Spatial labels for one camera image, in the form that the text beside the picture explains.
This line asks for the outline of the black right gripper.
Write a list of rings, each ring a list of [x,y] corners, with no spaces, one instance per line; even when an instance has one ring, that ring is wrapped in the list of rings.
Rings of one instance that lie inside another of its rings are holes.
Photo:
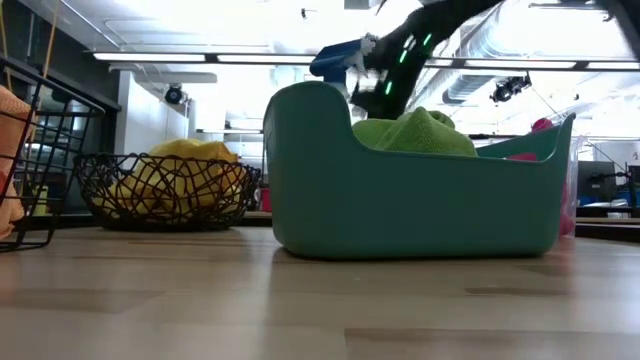
[[[350,102],[364,110],[369,118],[395,119],[398,117],[393,96],[386,92],[386,84],[383,81],[369,85],[358,81],[351,94]]]

